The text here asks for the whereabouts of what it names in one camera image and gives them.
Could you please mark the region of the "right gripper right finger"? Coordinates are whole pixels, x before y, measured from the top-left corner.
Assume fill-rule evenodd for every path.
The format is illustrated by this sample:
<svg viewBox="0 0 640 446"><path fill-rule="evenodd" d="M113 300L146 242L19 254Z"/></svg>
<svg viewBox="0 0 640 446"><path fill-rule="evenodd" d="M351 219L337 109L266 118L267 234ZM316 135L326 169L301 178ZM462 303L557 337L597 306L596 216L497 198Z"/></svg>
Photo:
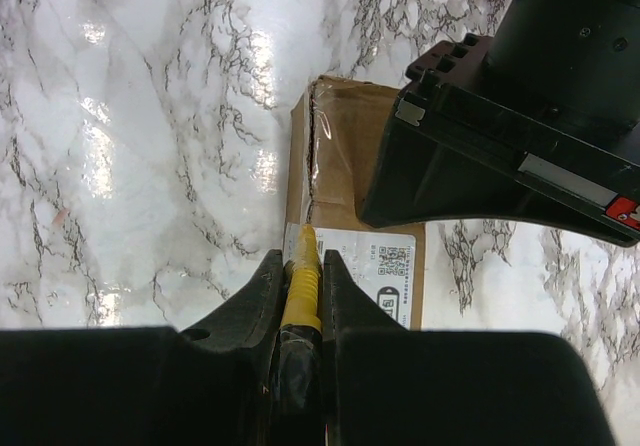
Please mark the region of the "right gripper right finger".
<svg viewBox="0 0 640 446"><path fill-rule="evenodd" d="M410 331L323 264L323 388L332 445L611 445L590 374L542 332Z"/></svg>

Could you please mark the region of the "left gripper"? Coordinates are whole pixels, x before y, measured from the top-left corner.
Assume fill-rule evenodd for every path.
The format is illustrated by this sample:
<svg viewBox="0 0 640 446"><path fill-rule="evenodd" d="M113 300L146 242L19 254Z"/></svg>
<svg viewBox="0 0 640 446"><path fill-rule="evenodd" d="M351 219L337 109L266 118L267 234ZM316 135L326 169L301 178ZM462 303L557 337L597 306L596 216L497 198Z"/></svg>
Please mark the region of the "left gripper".
<svg viewBox="0 0 640 446"><path fill-rule="evenodd" d="M638 123L495 75L491 43L440 42L409 66L360 219L377 228L504 219L638 244Z"/></svg>

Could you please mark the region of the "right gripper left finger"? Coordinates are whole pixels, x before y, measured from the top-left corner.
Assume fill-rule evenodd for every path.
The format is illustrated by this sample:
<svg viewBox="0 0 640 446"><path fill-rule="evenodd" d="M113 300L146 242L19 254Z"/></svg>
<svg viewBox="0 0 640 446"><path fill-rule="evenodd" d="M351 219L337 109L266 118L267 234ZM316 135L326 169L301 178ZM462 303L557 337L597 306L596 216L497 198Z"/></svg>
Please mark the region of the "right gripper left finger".
<svg viewBox="0 0 640 446"><path fill-rule="evenodd" d="M168 326L6 330L5 445L263 445L282 254L228 301Z"/></svg>

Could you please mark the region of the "yellow utility knife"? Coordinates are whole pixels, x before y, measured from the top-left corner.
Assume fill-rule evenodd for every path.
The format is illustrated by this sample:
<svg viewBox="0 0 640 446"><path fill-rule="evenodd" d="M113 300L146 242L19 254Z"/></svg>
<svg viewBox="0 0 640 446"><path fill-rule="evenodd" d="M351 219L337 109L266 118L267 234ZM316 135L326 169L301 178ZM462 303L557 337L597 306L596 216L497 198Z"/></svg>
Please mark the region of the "yellow utility knife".
<svg viewBox="0 0 640 446"><path fill-rule="evenodd" d="M319 405L322 270L311 225L300 226L285 272L289 288L270 379L272 401L281 416L307 414Z"/></svg>

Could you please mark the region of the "brown cardboard express box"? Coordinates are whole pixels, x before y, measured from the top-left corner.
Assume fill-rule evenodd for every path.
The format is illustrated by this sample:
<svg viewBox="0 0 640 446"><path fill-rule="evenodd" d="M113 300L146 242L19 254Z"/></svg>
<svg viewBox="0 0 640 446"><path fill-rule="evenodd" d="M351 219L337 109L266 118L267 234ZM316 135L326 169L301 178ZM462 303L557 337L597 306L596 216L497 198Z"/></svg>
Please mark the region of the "brown cardboard express box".
<svg viewBox="0 0 640 446"><path fill-rule="evenodd" d="M403 327L418 330L424 226L373 228L357 217L396 94L332 76L318 77L303 94L291 114L283 255L292 258L301 225L312 225L320 254L338 251L369 298Z"/></svg>

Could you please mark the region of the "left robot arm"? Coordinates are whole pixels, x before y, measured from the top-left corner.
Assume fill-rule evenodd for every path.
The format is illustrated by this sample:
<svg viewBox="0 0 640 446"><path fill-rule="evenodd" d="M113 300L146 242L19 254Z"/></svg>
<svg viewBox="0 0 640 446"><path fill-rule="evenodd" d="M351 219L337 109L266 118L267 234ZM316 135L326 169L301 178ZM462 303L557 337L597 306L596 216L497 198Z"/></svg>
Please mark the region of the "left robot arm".
<svg viewBox="0 0 640 446"><path fill-rule="evenodd" d="M639 241L639 0L512 0L414 60L360 219L504 219Z"/></svg>

